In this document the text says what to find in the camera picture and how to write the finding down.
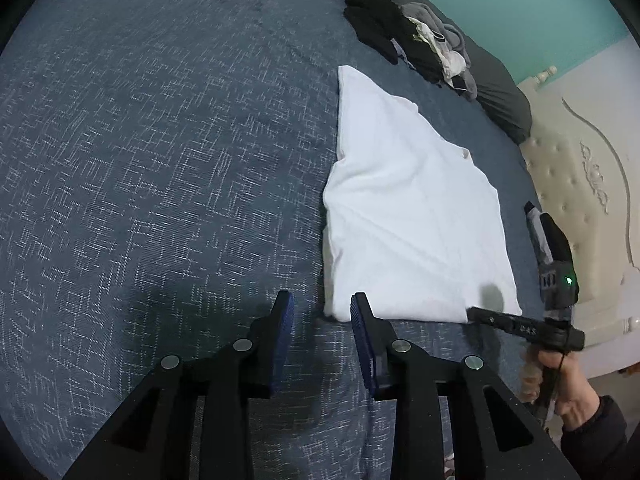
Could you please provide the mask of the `person right hand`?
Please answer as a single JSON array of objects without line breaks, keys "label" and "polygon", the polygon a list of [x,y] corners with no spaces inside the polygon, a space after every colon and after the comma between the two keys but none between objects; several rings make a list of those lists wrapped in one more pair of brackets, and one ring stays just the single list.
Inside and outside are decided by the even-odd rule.
[{"label": "person right hand", "polygon": [[562,354],[529,346],[523,354],[521,390],[518,396],[523,402],[534,402],[540,393],[542,369],[559,370],[559,382],[555,387],[555,414],[560,416],[564,428],[573,431],[585,425],[597,413],[600,396],[594,390],[579,363],[579,354]]}]

